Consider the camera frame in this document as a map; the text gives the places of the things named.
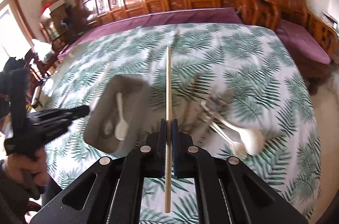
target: gray container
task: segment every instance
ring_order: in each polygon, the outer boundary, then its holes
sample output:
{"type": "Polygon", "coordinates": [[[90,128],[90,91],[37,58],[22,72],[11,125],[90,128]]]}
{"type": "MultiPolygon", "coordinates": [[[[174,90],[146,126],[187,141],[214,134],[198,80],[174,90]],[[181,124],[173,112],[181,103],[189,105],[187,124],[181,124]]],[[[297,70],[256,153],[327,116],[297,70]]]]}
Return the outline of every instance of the gray container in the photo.
{"type": "Polygon", "coordinates": [[[143,75],[116,75],[107,84],[84,131],[84,141],[92,147],[113,155],[126,156],[134,146],[150,103],[150,86],[143,75]],[[123,116],[128,123],[124,141],[118,140],[114,129],[119,121],[117,93],[122,93],[123,116]]]}

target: wooden chopstick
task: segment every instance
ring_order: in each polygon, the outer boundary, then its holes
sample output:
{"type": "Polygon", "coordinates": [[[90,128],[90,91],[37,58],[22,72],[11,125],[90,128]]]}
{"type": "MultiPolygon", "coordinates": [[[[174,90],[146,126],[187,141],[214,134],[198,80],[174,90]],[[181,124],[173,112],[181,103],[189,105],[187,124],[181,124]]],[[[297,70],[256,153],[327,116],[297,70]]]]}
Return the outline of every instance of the wooden chopstick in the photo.
{"type": "Polygon", "coordinates": [[[165,213],[171,212],[171,177],[172,177],[172,89],[171,89],[171,49],[166,53],[166,163],[165,163],[165,213]]]}

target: purple cushion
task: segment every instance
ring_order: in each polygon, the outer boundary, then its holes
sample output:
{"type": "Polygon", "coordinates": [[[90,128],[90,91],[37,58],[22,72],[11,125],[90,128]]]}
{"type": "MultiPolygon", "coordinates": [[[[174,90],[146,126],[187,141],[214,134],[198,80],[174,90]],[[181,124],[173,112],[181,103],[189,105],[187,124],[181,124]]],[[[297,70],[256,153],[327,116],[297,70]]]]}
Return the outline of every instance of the purple cushion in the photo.
{"type": "Polygon", "coordinates": [[[151,13],[133,17],[121,21],[116,21],[101,27],[95,28],[83,36],[75,43],[69,45],[67,49],[58,55],[58,59],[65,58],[67,54],[76,46],[87,41],[94,40],[101,36],[115,34],[117,32],[131,30],[136,27],[153,27],[168,24],[185,23],[231,23],[243,24],[235,8],[217,8],[217,9],[192,9],[167,11],[164,13],[151,13]]]}
{"type": "Polygon", "coordinates": [[[329,56],[303,26],[282,19],[276,33],[289,53],[302,54],[316,62],[330,64],[329,56]]]}

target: floor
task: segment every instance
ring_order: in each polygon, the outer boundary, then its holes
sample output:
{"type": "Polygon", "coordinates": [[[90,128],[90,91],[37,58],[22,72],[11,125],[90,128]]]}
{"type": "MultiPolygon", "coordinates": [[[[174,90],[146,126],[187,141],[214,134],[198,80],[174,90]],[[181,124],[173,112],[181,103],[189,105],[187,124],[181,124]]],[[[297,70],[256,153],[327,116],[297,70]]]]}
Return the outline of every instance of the floor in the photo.
{"type": "Polygon", "coordinates": [[[321,141],[321,196],[316,204],[310,224],[325,212],[339,190],[339,100],[325,87],[311,97],[321,141]]]}

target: person's arm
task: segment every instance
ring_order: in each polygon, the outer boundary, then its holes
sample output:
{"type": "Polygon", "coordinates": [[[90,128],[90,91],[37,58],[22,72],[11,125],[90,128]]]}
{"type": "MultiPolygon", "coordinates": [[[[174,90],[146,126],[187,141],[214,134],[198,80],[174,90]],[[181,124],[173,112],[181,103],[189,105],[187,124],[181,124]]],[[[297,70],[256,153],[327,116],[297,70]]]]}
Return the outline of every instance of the person's arm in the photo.
{"type": "Polygon", "coordinates": [[[0,161],[0,218],[15,218],[22,220],[27,209],[30,192],[23,188],[24,181],[21,169],[27,169],[34,174],[34,183],[38,186],[46,185],[49,181],[45,150],[39,149],[35,156],[36,161],[20,154],[11,154],[6,160],[0,161]]]}

